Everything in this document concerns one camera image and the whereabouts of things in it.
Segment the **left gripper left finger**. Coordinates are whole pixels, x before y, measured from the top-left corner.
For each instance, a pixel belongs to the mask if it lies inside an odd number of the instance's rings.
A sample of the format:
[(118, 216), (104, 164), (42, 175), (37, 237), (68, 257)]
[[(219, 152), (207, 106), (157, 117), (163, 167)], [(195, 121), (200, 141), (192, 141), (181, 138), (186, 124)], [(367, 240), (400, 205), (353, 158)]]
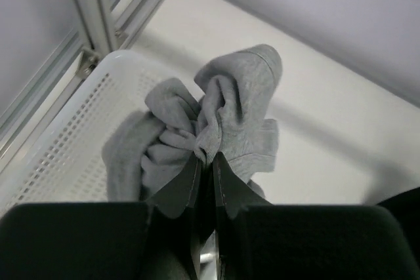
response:
[(146, 203), (155, 207), (168, 219), (180, 218), (187, 208), (194, 208), (196, 205), (200, 194), (201, 174), (201, 161), (190, 157), (180, 173)]

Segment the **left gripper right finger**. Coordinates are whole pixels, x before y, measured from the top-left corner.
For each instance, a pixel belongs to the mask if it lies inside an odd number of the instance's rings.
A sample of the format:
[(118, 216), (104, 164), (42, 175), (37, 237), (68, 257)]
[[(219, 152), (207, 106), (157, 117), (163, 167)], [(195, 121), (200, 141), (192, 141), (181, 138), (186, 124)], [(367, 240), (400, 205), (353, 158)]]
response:
[(216, 154), (212, 166), (218, 220), (233, 220), (239, 211), (249, 206), (271, 205), (233, 172), (222, 152)]

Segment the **grey tank top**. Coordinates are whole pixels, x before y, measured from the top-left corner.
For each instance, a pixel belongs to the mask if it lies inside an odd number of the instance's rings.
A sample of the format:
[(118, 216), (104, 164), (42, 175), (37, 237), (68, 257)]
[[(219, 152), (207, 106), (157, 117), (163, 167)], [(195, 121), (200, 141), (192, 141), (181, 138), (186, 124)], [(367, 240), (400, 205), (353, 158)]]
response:
[(266, 117), (282, 76), (277, 50), (260, 44), (208, 62), (196, 74), (196, 99), (180, 79), (158, 83), (102, 149), (111, 202), (149, 198), (194, 155), (208, 169), (222, 153), (243, 182), (272, 172), (278, 124)]

